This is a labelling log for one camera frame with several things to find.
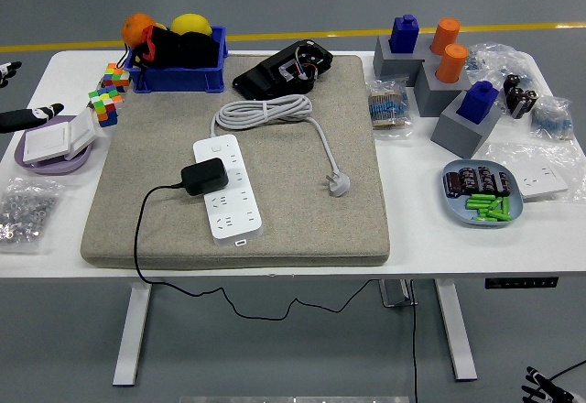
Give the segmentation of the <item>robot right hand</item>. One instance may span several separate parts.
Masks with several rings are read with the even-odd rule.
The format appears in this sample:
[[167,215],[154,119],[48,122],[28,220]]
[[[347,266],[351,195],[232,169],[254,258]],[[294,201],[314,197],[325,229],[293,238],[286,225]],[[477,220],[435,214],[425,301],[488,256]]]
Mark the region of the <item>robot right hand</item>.
[[547,379],[535,368],[528,366],[526,368],[526,380],[535,387],[522,385],[525,392],[522,396],[523,402],[553,402],[553,403],[573,403],[584,402],[584,399],[577,393],[570,392],[558,387],[550,379]]

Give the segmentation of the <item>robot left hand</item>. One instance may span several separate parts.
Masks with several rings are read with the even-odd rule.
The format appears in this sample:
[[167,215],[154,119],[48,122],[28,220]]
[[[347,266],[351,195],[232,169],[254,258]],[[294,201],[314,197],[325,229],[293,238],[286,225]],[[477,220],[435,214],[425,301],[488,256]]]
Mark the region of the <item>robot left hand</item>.
[[[8,79],[16,75],[16,71],[22,66],[20,61],[12,61],[1,65],[1,87],[8,84]],[[64,105],[54,103],[49,106],[37,108],[17,109],[1,113],[1,133],[15,133],[17,131],[36,128],[46,124],[57,114],[62,112]]]

